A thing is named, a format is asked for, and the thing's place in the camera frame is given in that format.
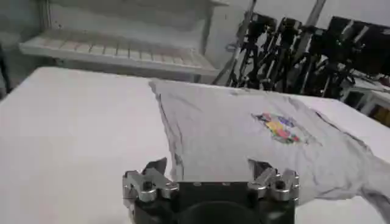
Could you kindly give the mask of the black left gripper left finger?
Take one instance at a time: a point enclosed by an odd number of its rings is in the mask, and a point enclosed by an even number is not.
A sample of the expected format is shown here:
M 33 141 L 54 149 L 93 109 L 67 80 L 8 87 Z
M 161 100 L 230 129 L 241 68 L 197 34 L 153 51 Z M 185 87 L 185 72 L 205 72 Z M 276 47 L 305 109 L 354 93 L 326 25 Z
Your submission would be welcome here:
M 138 172 L 129 170 L 122 176 L 122 199 L 124 206 L 131 209 L 137 201 L 153 203 L 159 198 L 173 199 L 179 191 L 179 184 L 165 177 L 167 158 L 150 161 Z

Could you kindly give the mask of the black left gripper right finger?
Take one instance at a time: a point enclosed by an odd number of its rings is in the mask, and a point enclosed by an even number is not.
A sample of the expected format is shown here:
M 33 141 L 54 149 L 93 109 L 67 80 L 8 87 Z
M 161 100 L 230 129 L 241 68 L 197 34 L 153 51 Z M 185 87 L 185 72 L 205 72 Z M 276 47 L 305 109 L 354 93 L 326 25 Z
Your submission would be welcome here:
M 248 160 L 253 180 L 248 188 L 257 193 L 258 199 L 271 198 L 275 201 L 298 203 L 300 180 L 296 171 L 285 169 L 282 173 L 265 161 Z

